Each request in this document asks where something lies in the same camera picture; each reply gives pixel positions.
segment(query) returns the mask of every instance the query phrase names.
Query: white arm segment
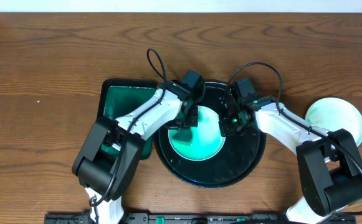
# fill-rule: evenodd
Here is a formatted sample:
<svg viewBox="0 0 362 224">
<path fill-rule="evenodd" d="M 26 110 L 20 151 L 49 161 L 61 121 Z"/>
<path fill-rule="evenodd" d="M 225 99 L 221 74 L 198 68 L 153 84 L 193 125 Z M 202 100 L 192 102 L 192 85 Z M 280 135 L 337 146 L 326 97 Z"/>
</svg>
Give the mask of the white arm segment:
<svg viewBox="0 0 362 224">
<path fill-rule="evenodd" d="M 293 114 L 291 111 L 285 108 L 283 103 L 279 103 L 279 106 L 283 111 L 296 121 L 304 124 L 305 126 L 311 126 L 312 129 L 327 136 L 329 130 L 313 126 L 306 122 L 304 119 Z M 285 116 L 281 115 L 277 108 L 276 103 L 270 103 L 261 107 L 260 110 L 255 112 L 255 119 L 257 121 L 258 128 L 267 134 L 272 135 L 278 139 L 282 144 L 288 147 L 294 154 L 296 154 L 296 147 L 303 144 L 305 141 L 316 141 L 320 137 L 316 134 L 308 133 L 299 125 L 293 123 Z"/>
<path fill-rule="evenodd" d="M 119 117 L 116 119 L 118 121 L 119 127 L 127 130 L 132 119 L 142 113 L 144 110 L 149 108 L 151 105 L 156 103 L 163 93 L 162 89 L 156 90 L 155 94 L 148 100 L 146 103 L 142 104 L 136 110 L 131 113 Z M 181 110 L 182 101 L 178 99 L 178 96 L 174 93 L 166 90 L 164 93 L 164 98 L 161 100 L 161 103 L 156 105 L 154 108 L 146 112 L 132 127 L 131 134 L 138 133 L 144 140 L 152 136 L 162 125 L 168 121 L 174 120 L 179 111 Z"/>
<path fill-rule="evenodd" d="M 96 199 L 99 200 L 100 197 L 102 197 L 98 192 L 88 187 L 86 187 L 85 190 L 87 191 L 90 198 L 96 197 Z M 121 206 L 121 197 L 119 197 L 117 200 L 110 200 L 109 202 L 104 200 L 96 207 L 96 209 L 98 212 L 99 223 L 117 224 L 124 215 L 124 209 Z M 93 221 L 96 220 L 96 213 L 94 209 L 91 209 L 91 214 L 89 217 Z"/>
<path fill-rule="evenodd" d="M 286 216 L 289 221 L 316 224 L 327 217 L 317 215 L 308 205 L 305 197 L 300 200 L 286 211 Z"/>
</svg>

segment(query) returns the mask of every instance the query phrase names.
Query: wooden table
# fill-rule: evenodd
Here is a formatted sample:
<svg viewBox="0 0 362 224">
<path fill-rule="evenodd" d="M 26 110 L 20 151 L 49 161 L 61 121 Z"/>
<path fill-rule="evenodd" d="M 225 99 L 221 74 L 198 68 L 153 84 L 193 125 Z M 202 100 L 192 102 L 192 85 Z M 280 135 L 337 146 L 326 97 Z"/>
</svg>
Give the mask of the wooden table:
<svg viewBox="0 0 362 224">
<path fill-rule="evenodd" d="M 362 113 L 362 14 L 0 13 L 0 223 L 42 223 L 89 210 L 71 166 L 95 121 L 108 78 L 156 80 L 146 49 L 169 78 L 188 69 L 226 81 L 260 61 L 283 75 L 282 101 L 300 116 L 336 96 Z M 276 95 L 267 68 L 239 74 Z M 284 211 L 302 196 L 296 157 L 267 138 L 258 167 L 224 189 L 199 189 L 166 170 L 153 150 L 123 198 L 150 212 Z M 362 201 L 350 210 L 361 210 Z"/>
</svg>

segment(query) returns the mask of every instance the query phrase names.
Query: round black dish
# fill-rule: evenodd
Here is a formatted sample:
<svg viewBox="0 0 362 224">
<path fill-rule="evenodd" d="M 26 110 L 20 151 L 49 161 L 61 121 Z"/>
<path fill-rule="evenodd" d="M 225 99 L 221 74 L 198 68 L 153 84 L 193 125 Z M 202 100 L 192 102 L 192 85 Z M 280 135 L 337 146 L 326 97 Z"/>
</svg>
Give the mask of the round black dish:
<svg viewBox="0 0 362 224">
<path fill-rule="evenodd" d="M 225 83 L 206 82 L 206 94 L 199 105 L 219 113 L 225 87 Z M 204 188 L 227 187 L 249 175 L 261 160 L 265 140 L 265 133 L 249 127 L 239 135 L 226 137 L 222 149 L 214 157 L 190 161 L 171 147 L 166 127 L 160 128 L 154 137 L 157 153 L 165 167 L 182 181 Z"/>
</svg>

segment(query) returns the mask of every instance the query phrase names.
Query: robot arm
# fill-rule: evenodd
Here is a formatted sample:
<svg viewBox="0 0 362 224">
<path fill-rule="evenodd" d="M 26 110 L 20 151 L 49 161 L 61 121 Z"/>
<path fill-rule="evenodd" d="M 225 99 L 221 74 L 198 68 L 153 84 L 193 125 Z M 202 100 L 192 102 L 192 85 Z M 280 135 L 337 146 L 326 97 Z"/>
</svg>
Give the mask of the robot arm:
<svg viewBox="0 0 362 224">
<path fill-rule="evenodd" d="M 204 92 L 204 80 L 190 70 L 180 81 L 161 83 L 153 97 L 131 113 L 115 121 L 104 116 L 96 120 L 75 159 L 73 174 L 79 178 L 90 198 L 99 200 L 109 186 L 117 162 L 119 165 L 108 196 L 91 212 L 92 220 L 99 219 L 100 223 L 120 221 L 123 216 L 121 196 L 136 172 L 145 141 L 163 125 L 169 128 L 197 126 L 198 109 L 194 104 L 202 100 Z M 135 118 L 138 119 L 124 141 Z M 122 150 L 121 160 L 100 150 L 102 145 Z"/>
<path fill-rule="evenodd" d="M 224 99 L 227 108 L 221 116 L 222 135 L 235 134 L 245 127 L 255 125 L 264 133 L 278 139 L 297 155 L 300 181 L 304 197 L 287 211 L 290 221 L 318 223 L 329 214 L 362 199 L 362 178 L 352 161 L 338 152 L 328 141 L 297 125 L 276 107 L 271 96 L 261 98 L 248 78 L 231 86 Z M 280 109 L 290 118 L 310 127 L 316 133 L 344 147 L 362 167 L 362 158 L 352 135 L 344 130 L 330 132 L 312 126 L 279 103 Z M 328 170 L 326 162 L 339 161 L 340 166 Z"/>
</svg>

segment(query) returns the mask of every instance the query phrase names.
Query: green object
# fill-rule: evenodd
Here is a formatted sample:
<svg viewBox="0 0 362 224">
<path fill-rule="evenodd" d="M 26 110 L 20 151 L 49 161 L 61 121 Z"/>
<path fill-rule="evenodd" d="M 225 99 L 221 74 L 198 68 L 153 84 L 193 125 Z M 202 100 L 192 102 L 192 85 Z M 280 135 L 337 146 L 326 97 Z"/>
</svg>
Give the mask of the green object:
<svg viewBox="0 0 362 224">
<path fill-rule="evenodd" d="M 198 106 L 198 126 L 169 130 L 171 147 L 183 158 L 203 161 L 215 156 L 225 143 L 221 136 L 218 114 L 205 106 Z"/>
<path fill-rule="evenodd" d="M 155 91 L 154 88 L 111 86 L 107 91 L 103 115 L 112 120 L 127 115 L 148 101 Z M 146 140 L 141 159 L 149 158 L 152 142 L 152 137 Z M 102 145 L 102 150 L 115 157 L 119 153 L 116 149 L 104 145 Z"/>
<path fill-rule="evenodd" d="M 157 217 L 156 224 L 164 224 L 164 217 Z"/>
</svg>

